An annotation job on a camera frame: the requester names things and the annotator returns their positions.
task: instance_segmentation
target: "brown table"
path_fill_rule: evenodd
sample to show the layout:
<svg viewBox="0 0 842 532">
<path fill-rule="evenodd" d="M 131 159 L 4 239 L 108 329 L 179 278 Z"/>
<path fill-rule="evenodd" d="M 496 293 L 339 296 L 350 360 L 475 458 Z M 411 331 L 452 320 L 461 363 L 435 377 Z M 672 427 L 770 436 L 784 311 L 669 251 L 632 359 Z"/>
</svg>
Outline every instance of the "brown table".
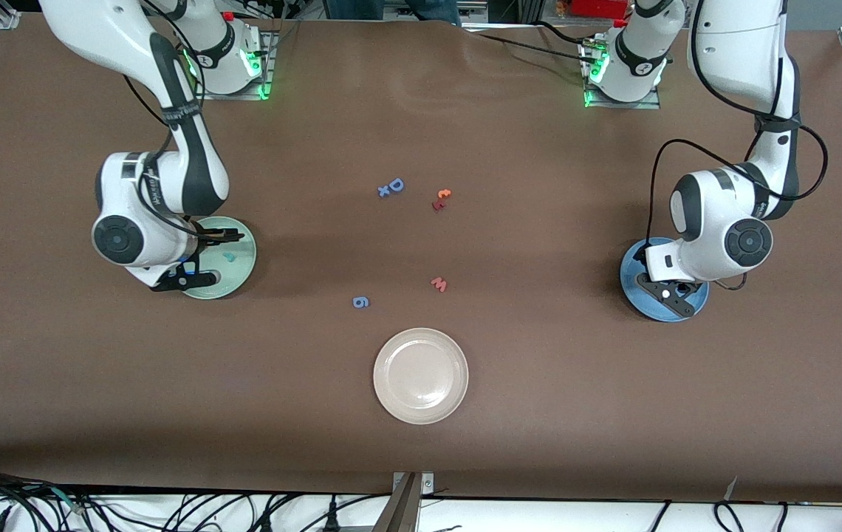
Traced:
<svg viewBox="0 0 842 532">
<path fill-rule="evenodd" d="M 440 23 L 303 24 L 269 101 L 206 103 L 231 177 L 219 213 L 252 227 L 259 263 L 205 302 L 94 252 L 101 161 L 164 131 L 25 15 L 0 33 L 0 469 L 318 491 L 428 469 L 455 495 L 691 499 L 739 475 L 742 499 L 842 499 L 842 50 L 833 33 L 788 47 L 829 178 L 773 223 L 745 290 L 658 324 L 617 282 L 654 153 L 684 136 L 737 158 L 753 132 L 683 61 L 660 111 L 586 109 L 565 58 Z M 800 158 L 807 186 L 813 142 Z M 655 235 L 678 176 L 711 166 L 668 152 Z M 378 198 L 395 177 L 405 191 Z M 371 380 L 381 344 L 418 326 L 451 334 L 471 374 L 425 427 L 390 417 Z"/>
</svg>

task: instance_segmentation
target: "jeans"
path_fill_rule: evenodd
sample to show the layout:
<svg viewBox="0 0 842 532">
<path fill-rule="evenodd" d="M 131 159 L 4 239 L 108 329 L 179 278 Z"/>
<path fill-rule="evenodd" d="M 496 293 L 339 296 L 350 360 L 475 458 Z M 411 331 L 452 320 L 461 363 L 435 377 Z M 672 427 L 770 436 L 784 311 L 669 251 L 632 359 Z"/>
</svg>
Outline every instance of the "jeans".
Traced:
<svg viewBox="0 0 842 532">
<path fill-rule="evenodd" d="M 405 0 L 421 20 L 449 21 L 461 26 L 457 0 Z M 324 0 L 331 19 L 381 20 L 385 0 Z"/>
</svg>

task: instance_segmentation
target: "cable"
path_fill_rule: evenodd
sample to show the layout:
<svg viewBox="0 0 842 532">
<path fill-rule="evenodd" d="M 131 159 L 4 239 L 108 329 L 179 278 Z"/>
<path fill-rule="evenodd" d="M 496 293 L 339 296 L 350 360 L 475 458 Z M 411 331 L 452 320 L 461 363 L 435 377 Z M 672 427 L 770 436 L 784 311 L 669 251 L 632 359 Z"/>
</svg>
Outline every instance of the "cable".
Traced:
<svg viewBox="0 0 842 532">
<path fill-rule="evenodd" d="M 376 497 L 388 497 L 390 495 L 391 495 L 391 493 L 377 493 L 375 495 L 364 495 L 363 497 L 359 497 L 357 499 L 351 499 L 351 501 L 348 501 L 348 502 L 343 502 L 343 504 L 337 506 L 335 511 L 340 511 L 341 509 L 346 508 L 346 506 L 354 505 L 354 504 L 356 504 L 356 502 L 365 501 L 365 499 L 374 499 Z M 326 512 L 323 515 L 320 515 L 319 518 L 317 518 L 315 521 L 311 522 L 309 525 L 306 525 L 302 529 L 300 529 L 300 532 L 307 532 L 307 530 L 309 530 L 310 528 L 313 528 L 313 526 L 319 525 L 320 521 L 323 521 L 323 519 L 326 519 L 327 517 L 329 517 L 329 513 L 330 512 Z"/>
<path fill-rule="evenodd" d="M 795 201 L 798 201 L 798 200 L 808 198 L 808 196 L 812 195 L 812 192 L 817 191 L 819 186 L 822 185 L 822 181 L 824 181 L 824 179 L 825 179 L 825 174 L 827 173 L 827 166 L 829 166 L 829 149 L 827 148 L 827 146 L 825 144 L 825 140 L 822 139 L 822 137 L 819 134 L 817 134 L 817 132 L 814 132 L 814 130 L 812 130 L 812 128 L 810 128 L 808 126 L 805 126 L 805 125 L 800 126 L 800 129 L 802 131 L 806 132 L 807 134 L 812 135 L 812 138 L 814 138 L 815 141 L 818 143 L 819 148 L 822 149 L 822 168 L 818 173 L 818 179 L 815 180 L 814 185 L 812 185 L 812 187 L 809 188 L 808 191 L 802 192 L 801 194 L 795 195 L 795 196 L 790 195 L 790 194 L 780 194 L 779 192 L 773 191 L 771 188 L 768 188 L 768 186 L 762 185 L 762 183 L 756 181 L 756 178 L 753 177 L 752 175 L 749 175 L 749 173 L 746 172 L 744 169 L 738 168 L 738 166 L 736 166 L 733 163 L 727 161 L 726 159 L 722 158 L 721 156 L 719 156 L 717 154 L 714 154 L 713 151 L 709 151 L 709 149 L 706 149 L 706 148 L 702 147 L 701 145 L 699 145 L 695 142 L 692 142 L 692 141 L 687 140 L 685 138 L 671 138 L 671 140 L 669 140 L 667 142 L 664 142 L 664 144 L 661 145 L 660 149 L 658 149 L 657 156 L 655 156 L 655 158 L 654 158 L 654 166 L 651 167 L 651 202 L 650 202 L 650 206 L 648 207 L 648 229 L 647 229 L 647 237 L 646 237 L 647 242 L 648 242 L 647 245 L 648 246 L 651 245 L 651 221 L 653 221 L 653 218 L 654 218 L 654 183 L 655 183 L 655 181 L 657 181 L 657 166 L 660 164 L 660 158 L 661 158 L 661 155 L 664 154 L 664 149 L 667 149 L 667 147 L 670 146 L 671 144 L 688 145 L 691 148 L 697 149 L 697 151 L 702 152 L 702 154 L 707 155 L 708 157 L 714 159 L 719 164 L 722 164 L 722 165 L 726 166 L 726 168 L 731 169 L 731 171 L 734 171 L 734 172 L 738 173 L 739 175 L 741 175 L 742 177 L 745 177 L 746 179 L 749 179 L 750 183 L 752 183 L 756 188 L 762 189 L 763 191 L 767 192 L 770 196 L 779 198 L 782 201 L 795 202 Z"/>
<path fill-rule="evenodd" d="M 269 508 L 265 508 L 262 515 L 251 525 L 251 528 L 247 530 L 247 532 L 256 532 L 256 529 L 260 528 L 264 531 L 270 530 L 270 516 L 273 515 L 276 511 L 280 509 L 280 506 L 286 505 L 287 502 L 292 501 L 293 499 L 299 498 L 302 494 L 301 493 L 292 493 L 284 495 L 282 499 L 275 502 L 273 506 L 270 506 L 270 501 L 273 501 L 273 497 L 276 495 L 270 495 L 270 499 L 267 501 L 267 505 Z"/>
<path fill-rule="evenodd" d="M 235 497 L 234 499 L 230 499 L 230 501 L 228 501 L 228 502 L 225 502 L 223 505 L 221 505 L 221 508 L 218 508 L 215 511 L 209 513 L 208 517 L 205 517 L 204 521 L 199 522 L 198 526 L 195 527 L 194 532 L 200 532 L 201 529 L 205 527 L 206 522 L 211 521 L 211 518 L 213 518 L 214 516 L 221 513 L 223 511 L 223 509 L 227 508 L 229 505 L 232 505 L 232 504 L 234 504 L 235 502 L 238 502 L 238 501 L 242 501 L 242 499 L 249 499 L 249 498 L 250 498 L 250 495 L 245 493 L 245 494 L 243 494 L 239 497 Z"/>
<path fill-rule="evenodd" d="M 582 63 L 594 63 L 594 61 L 595 61 L 594 58 L 581 57 L 581 56 L 576 56 L 576 55 L 573 55 L 573 54 L 566 54 L 565 52 L 560 52 L 560 51 L 557 51 L 557 50 L 549 50 L 549 48 L 534 47 L 532 44 L 519 43 L 518 41 L 510 41 L 509 39 L 503 39 L 502 37 L 494 37 L 493 35 L 485 35 L 485 34 L 482 34 L 482 33 L 478 33 L 477 35 L 479 35 L 479 36 L 481 36 L 485 39 L 490 39 L 491 41 L 499 41 L 499 43 L 506 43 L 506 44 L 516 45 L 516 47 L 529 48 L 529 50 L 535 50 L 537 52 L 544 52 L 546 54 L 553 54 L 554 56 L 560 56 L 560 57 L 565 57 L 565 58 L 574 58 L 574 60 L 582 61 Z"/>
<path fill-rule="evenodd" d="M 152 216 L 155 216 L 155 218 L 157 218 L 159 221 L 165 223 L 165 225 L 168 225 L 170 227 L 174 227 L 175 229 L 177 229 L 179 231 L 182 231 L 183 233 L 188 233 L 188 235 L 195 236 L 195 238 L 197 238 L 199 240 L 204 240 L 204 242 L 218 242 L 218 243 L 222 243 L 222 245 L 224 245 L 225 243 L 229 243 L 229 242 L 238 242 L 239 238 L 236 238 L 236 235 L 235 236 L 225 236 L 224 238 L 218 238 L 217 236 L 202 235 L 202 233 L 199 233 L 197 231 L 188 229 L 188 227 L 178 225 L 177 223 L 172 222 L 170 219 L 162 216 L 157 210 L 155 210 L 155 208 L 152 208 L 150 203 L 145 201 L 145 196 L 142 195 L 142 178 L 145 177 L 145 172 L 147 171 L 148 168 L 151 167 L 151 164 L 155 160 L 157 160 L 158 157 L 161 154 L 164 154 L 165 149 L 168 148 L 168 144 L 171 144 L 171 130 L 168 130 L 168 135 L 165 136 L 165 142 L 162 144 L 162 147 L 158 148 L 158 151 L 151 152 L 147 156 L 147 158 L 145 158 L 145 162 L 142 164 L 142 173 L 138 174 L 138 180 L 135 182 L 135 195 L 138 196 L 138 202 L 141 203 L 141 205 L 146 210 L 148 210 L 148 212 L 151 212 Z"/>
<path fill-rule="evenodd" d="M 138 100 L 138 102 L 142 104 L 142 107 L 144 107 L 145 110 L 148 111 L 149 115 L 152 115 L 152 117 L 157 119 L 160 124 L 164 125 L 165 127 L 168 127 L 168 124 L 165 124 L 165 121 L 161 117 L 159 117 L 159 115 L 155 111 L 152 111 L 151 107 L 148 107 L 148 104 L 144 100 L 142 100 L 142 95 L 138 94 L 138 91 L 135 90 L 134 85 L 131 84 L 130 78 L 125 74 L 123 74 L 123 78 L 126 81 L 126 85 L 129 85 L 129 90 L 131 91 L 131 93 L 135 95 L 135 100 Z"/>
<path fill-rule="evenodd" d="M 782 513 L 779 516 L 778 525 L 776 526 L 776 532 L 782 532 L 782 525 L 785 525 L 785 518 L 789 515 L 789 504 L 788 502 L 780 502 L 780 506 L 782 506 Z M 736 516 L 736 512 L 733 511 L 732 506 L 729 505 L 729 502 L 726 501 L 719 501 L 713 504 L 713 517 L 716 518 L 717 525 L 719 528 L 724 529 L 726 532 L 734 532 L 728 526 L 722 523 L 722 519 L 719 518 L 719 509 L 726 508 L 726 511 L 729 511 L 729 515 L 733 518 L 733 522 L 736 523 L 736 528 L 739 532 L 745 532 L 742 529 L 742 523 L 739 522 L 739 518 Z"/>
<path fill-rule="evenodd" d="M 546 30 L 552 31 L 552 33 L 554 33 L 556 37 L 559 37 L 559 39 L 562 39 L 563 41 L 566 41 L 567 43 L 572 43 L 572 44 L 582 44 L 582 41 L 584 41 L 586 39 L 591 39 L 592 37 L 595 37 L 594 33 L 587 36 L 587 37 L 579 37 L 577 39 L 574 38 L 574 37 L 569 37 L 569 35 L 566 35 L 565 33 L 561 33 L 561 31 L 559 31 L 559 29 L 557 27 L 554 27 L 552 24 L 548 23 L 548 21 L 544 21 L 544 20 L 531 21 L 530 26 L 545 27 Z"/>
<path fill-rule="evenodd" d="M 269 14 L 263 13 L 263 10 L 262 10 L 262 9 L 259 9 L 259 7 L 250 6 L 250 5 L 249 5 L 249 0 L 231 0 L 231 2 L 232 2 L 232 3 L 240 3 L 240 4 L 241 4 L 241 6 L 243 7 L 243 9 L 248 10 L 248 11 L 251 11 L 252 13 L 256 13 L 256 14 L 258 14 L 258 16 L 259 16 L 260 18 L 267 18 L 267 19 L 272 19 L 272 18 L 273 18 L 273 15 L 269 15 Z"/>
<path fill-rule="evenodd" d="M 750 115 L 755 115 L 756 117 L 784 120 L 784 118 L 776 117 L 774 115 L 775 110 L 773 110 L 772 112 L 761 112 L 756 109 L 746 107 L 745 105 L 738 104 L 735 101 L 729 100 L 729 98 L 726 98 L 724 95 L 719 94 L 719 91 L 717 91 L 711 85 L 711 82 L 707 80 L 707 77 L 705 77 L 704 72 L 700 67 L 700 61 L 698 59 L 699 56 L 697 54 L 697 28 L 700 27 L 700 13 L 702 12 L 702 9 L 704 9 L 704 0 L 697 0 L 697 4 L 694 8 L 694 23 L 691 26 L 691 57 L 694 59 L 692 61 L 692 63 L 694 63 L 694 74 L 697 75 L 698 80 L 700 80 L 701 84 L 704 85 L 704 87 L 709 91 L 709 93 L 714 95 L 714 97 L 717 98 L 717 100 L 724 102 L 726 105 L 729 105 L 734 109 L 739 109 L 739 111 L 743 112 L 749 112 Z M 779 58 L 778 68 L 780 72 L 782 70 L 782 61 L 782 58 Z M 779 80 L 776 81 L 776 85 L 781 84 L 780 81 L 782 76 L 779 75 L 778 77 Z"/>
<path fill-rule="evenodd" d="M 139 519 L 134 519 L 126 515 L 120 514 L 120 512 L 116 511 L 116 509 L 112 508 L 110 505 L 103 505 L 103 508 L 107 509 L 115 515 L 117 518 L 122 519 L 124 522 L 130 522 L 132 525 L 139 525 L 144 526 L 144 528 L 150 528 L 152 530 L 163 530 L 164 527 L 161 525 L 152 525 L 150 522 L 140 521 Z"/>
<path fill-rule="evenodd" d="M 205 68 L 202 67 L 201 61 L 198 61 L 198 51 L 195 50 L 194 47 L 192 47 L 191 42 L 188 40 L 188 37 L 185 36 L 184 31 L 181 31 L 181 28 L 178 27 L 178 24 L 175 24 L 175 21 L 171 20 L 171 17 L 168 16 L 168 14 L 165 13 L 165 11 L 159 10 L 158 7 L 155 7 L 155 4 L 152 4 L 151 0 L 142 0 L 142 2 L 145 2 L 145 4 L 147 4 L 149 7 L 151 7 L 151 9 L 155 11 L 155 13 L 158 13 L 159 16 L 161 16 L 169 24 L 171 24 L 171 27 L 173 27 L 175 29 L 175 33 L 178 35 L 178 40 L 181 41 L 182 43 L 184 43 L 185 48 L 187 48 L 187 50 L 189 52 L 191 52 L 192 55 L 194 55 L 195 60 L 192 61 L 192 64 L 194 64 L 195 67 L 198 67 L 198 73 L 201 74 L 201 95 L 198 96 L 198 94 L 195 94 L 195 98 L 198 98 L 198 108 L 204 109 L 205 108 L 205 87 L 208 86 L 208 85 L 205 85 Z"/>
<path fill-rule="evenodd" d="M 667 499 L 664 501 L 664 506 L 661 506 L 660 512 L 657 512 L 657 518 L 654 519 L 654 524 L 651 525 L 650 532 L 657 532 L 658 526 L 660 526 L 660 520 L 664 519 L 664 514 L 667 513 L 667 509 L 671 507 L 671 500 Z"/>
<path fill-rule="evenodd" d="M 746 286 L 746 273 L 743 273 L 742 281 L 739 282 L 739 284 L 736 286 L 725 285 L 724 283 L 719 282 L 719 279 L 715 280 L 713 283 L 718 287 L 724 287 L 726 290 L 732 290 L 732 292 L 736 292 L 736 290 L 739 290 L 742 287 Z"/>
<path fill-rule="evenodd" d="M 187 512 L 187 514 L 185 514 L 185 515 L 179 514 L 179 518 L 175 522 L 175 528 L 172 528 L 172 530 L 178 530 L 178 527 L 181 526 L 181 524 L 183 522 L 188 521 L 188 518 L 191 517 L 191 515 L 194 514 L 194 512 L 198 511 L 198 508 L 201 508 L 202 506 L 204 506 L 204 505 L 208 504 L 209 502 L 213 501 L 213 499 L 217 499 L 218 497 L 222 497 L 222 496 L 223 496 L 223 493 L 217 493 L 215 495 L 211 495 L 207 499 L 204 499 L 204 501 L 201 501 L 201 502 L 199 502 L 199 504 L 195 505 L 194 508 L 192 508 L 190 511 Z"/>
</svg>

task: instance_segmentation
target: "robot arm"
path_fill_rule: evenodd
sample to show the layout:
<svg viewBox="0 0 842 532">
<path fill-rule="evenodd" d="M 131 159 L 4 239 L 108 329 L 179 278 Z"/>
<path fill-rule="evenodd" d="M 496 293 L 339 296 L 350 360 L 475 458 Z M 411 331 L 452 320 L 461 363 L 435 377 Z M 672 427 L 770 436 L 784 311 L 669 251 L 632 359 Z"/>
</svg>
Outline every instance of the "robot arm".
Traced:
<svg viewBox="0 0 842 532">
<path fill-rule="evenodd" d="M 178 151 L 123 152 L 103 163 L 96 182 L 100 216 L 93 245 L 104 259 L 158 287 L 169 270 L 202 245 L 241 236 L 203 236 L 178 215 L 209 215 L 227 199 L 227 172 L 168 39 L 148 23 L 135 0 L 42 0 L 54 35 L 92 63 L 141 82 L 155 95 Z M 188 283 L 213 284 L 208 276 Z"/>
<path fill-rule="evenodd" d="M 213 0 L 142 0 L 150 10 L 161 10 L 184 33 L 194 47 L 187 50 L 189 61 L 198 63 L 205 84 L 202 90 L 216 95 L 241 91 L 261 74 L 256 55 L 260 50 L 260 30 L 240 20 L 225 21 Z"/>
<path fill-rule="evenodd" d="M 608 63 L 589 80 L 612 100 L 646 97 L 667 65 L 667 51 L 684 16 L 683 0 L 638 0 L 627 26 L 608 30 Z"/>
<path fill-rule="evenodd" d="M 759 141 L 737 168 L 695 171 L 677 183 L 671 218 L 680 238 L 646 250 L 653 282 L 712 282 L 759 266 L 772 250 L 765 219 L 778 219 L 792 202 L 779 201 L 753 182 L 795 195 L 799 86 L 785 53 L 782 0 L 701 0 L 691 30 L 691 70 L 711 90 L 738 95 L 758 111 Z"/>
</svg>

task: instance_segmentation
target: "white plate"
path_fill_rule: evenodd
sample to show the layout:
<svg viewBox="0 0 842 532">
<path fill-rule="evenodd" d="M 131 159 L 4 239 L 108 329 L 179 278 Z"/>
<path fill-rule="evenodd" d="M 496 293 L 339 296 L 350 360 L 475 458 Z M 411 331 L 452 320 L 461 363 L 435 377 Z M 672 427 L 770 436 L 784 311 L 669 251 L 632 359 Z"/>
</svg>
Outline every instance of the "white plate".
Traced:
<svg viewBox="0 0 842 532">
<path fill-rule="evenodd" d="M 398 420 L 436 423 L 457 410 L 468 393 L 468 360 L 440 330 L 403 330 L 374 361 L 374 393 Z"/>
</svg>

